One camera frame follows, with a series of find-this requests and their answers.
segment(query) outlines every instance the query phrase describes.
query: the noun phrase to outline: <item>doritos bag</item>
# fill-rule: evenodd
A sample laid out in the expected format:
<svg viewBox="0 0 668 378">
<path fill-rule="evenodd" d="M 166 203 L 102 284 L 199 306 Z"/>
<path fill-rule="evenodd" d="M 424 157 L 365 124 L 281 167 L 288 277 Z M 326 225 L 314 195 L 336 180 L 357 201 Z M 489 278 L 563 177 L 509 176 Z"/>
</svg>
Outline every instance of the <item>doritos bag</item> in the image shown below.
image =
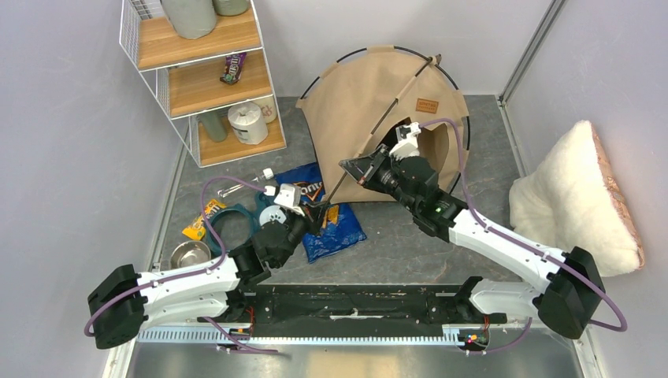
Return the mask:
<svg viewBox="0 0 668 378">
<path fill-rule="evenodd" d="M 307 202 L 318 202 L 325 194 L 317 163 L 302 165 L 279 173 L 276 175 L 276 181 L 279 185 L 293 183 L 301 187 L 302 200 Z M 364 239 L 366 239 L 366 234 L 362 231 L 350 205 L 340 203 L 330 206 L 327 210 L 320 236 L 306 234 L 303 243 L 309 263 L 313 263 L 318 258 L 334 254 Z"/>
</svg>

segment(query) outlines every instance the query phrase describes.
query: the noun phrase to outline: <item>beige pet tent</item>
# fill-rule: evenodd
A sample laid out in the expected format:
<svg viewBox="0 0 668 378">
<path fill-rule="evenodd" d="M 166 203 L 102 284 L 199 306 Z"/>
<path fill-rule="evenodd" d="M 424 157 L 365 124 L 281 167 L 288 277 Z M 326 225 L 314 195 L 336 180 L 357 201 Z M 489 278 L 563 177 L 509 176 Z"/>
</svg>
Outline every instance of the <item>beige pet tent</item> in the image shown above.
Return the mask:
<svg viewBox="0 0 668 378">
<path fill-rule="evenodd" d="M 332 203 L 392 200 L 358 186 L 339 161 L 369 154 L 383 141 L 387 144 L 385 138 L 392 139 L 397 124 L 451 118 L 464 138 L 468 157 L 468 109 L 439 62 L 440 57 L 398 46 L 368 47 L 340 58 L 306 89 L 297 107 L 306 116 L 325 193 L 331 195 Z M 453 187 L 459 175 L 452 128 L 434 124 L 420 134 L 418 144 L 420 155 L 439 172 L 440 187 Z"/>
</svg>

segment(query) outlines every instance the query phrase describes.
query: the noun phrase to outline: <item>snack package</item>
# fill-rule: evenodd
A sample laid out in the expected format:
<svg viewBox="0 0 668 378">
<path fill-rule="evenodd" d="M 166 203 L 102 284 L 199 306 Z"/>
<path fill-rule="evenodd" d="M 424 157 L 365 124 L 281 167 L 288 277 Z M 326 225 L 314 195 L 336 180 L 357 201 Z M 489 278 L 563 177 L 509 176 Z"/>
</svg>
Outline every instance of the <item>snack package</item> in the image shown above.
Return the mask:
<svg viewBox="0 0 668 378">
<path fill-rule="evenodd" d="M 225 57 L 225 71 L 221 81 L 226 84 L 234 84 L 241 79 L 241 68 L 246 60 L 246 53 L 232 54 Z"/>
<path fill-rule="evenodd" d="M 302 165 L 277 174 L 276 181 L 279 185 L 293 183 L 301 187 L 304 201 L 317 202 L 325 194 L 320 168 L 317 163 Z M 362 231 L 362 227 L 359 225 L 350 205 L 340 203 L 330 206 L 327 210 L 321 235 L 306 234 L 303 243 L 309 263 L 313 263 L 318 258 L 334 254 L 364 239 L 366 239 L 366 234 Z"/>
<path fill-rule="evenodd" d="M 206 214 L 206 219 L 211 219 L 211 217 L 224 209 L 226 206 L 224 203 L 219 202 L 215 198 L 209 201 L 204 208 L 204 214 Z M 202 214 L 199 214 L 193 221 L 182 231 L 184 235 L 193 240 L 202 240 L 204 235 L 206 235 L 206 226 L 204 225 L 204 219 L 202 219 Z"/>
</svg>

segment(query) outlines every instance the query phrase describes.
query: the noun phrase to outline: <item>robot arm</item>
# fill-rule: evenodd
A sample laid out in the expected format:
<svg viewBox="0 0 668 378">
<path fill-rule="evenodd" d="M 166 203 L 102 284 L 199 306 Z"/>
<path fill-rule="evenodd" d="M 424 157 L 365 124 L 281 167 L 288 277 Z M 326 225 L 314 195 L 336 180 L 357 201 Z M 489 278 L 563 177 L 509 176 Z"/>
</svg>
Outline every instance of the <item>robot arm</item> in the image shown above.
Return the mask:
<svg viewBox="0 0 668 378">
<path fill-rule="evenodd" d="M 380 145 L 367 156 L 341 161 L 340 166 L 362 187 L 391 195 L 410 211 L 414 223 L 427 235 L 478 252 L 524 280 L 495 283 L 480 279 L 469 295 L 470 303 L 480 312 L 537 315 L 558 334 L 578 339 L 600 297 L 564 269 L 510 240 L 536 246 L 603 289 L 592 255 L 578 247 L 568 254 L 542 246 L 485 217 L 483 228 L 465 202 L 439 189 L 438 173 L 416 153 L 417 134 L 417 124 L 401 126 L 397 129 L 399 142 L 392 150 Z M 506 237 L 488 232 L 490 227 Z"/>
<path fill-rule="evenodd" d="M 269 268 L 282 267 L 307 232 L 319 232 L 326 204 L 300 202 L 300 196 L 298 187 L 281 185 L 275 202 L 288 210 L 286 221 L 264 224 L 250 240 L 231 250 L 215 269 L 208 268 L 217 259 L 165 272 L 136 273 L 132 265 L 116 268 L 88 296 L 91 315 L 125 291 L 147 287 L 121 299 L 95 320 L 97 347 L 116 347 L 160 324 L 221 315 L 236 320 L 246 308 L 244 290 L 269 278 Z M 203 269 L 206 272 L 187 276 Z"/>
</svg>

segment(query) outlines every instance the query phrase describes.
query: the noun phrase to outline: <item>white fluffy pillow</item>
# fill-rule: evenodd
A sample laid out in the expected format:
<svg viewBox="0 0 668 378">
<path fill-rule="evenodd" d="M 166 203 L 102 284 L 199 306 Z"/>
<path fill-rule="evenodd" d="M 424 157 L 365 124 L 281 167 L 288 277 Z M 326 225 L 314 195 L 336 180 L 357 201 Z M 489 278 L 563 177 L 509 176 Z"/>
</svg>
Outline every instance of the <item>white fluffy pillow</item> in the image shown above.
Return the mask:
<svg viewBox="0 0 668 378">
<path fill-rule="evenodd" d="M 601 276 L 644 265 L 640 238 L 592 124 L 566 133 L 538 169 L 510 189 L 510 224 L 539 243 L 589 251 Z"/>
</svg>

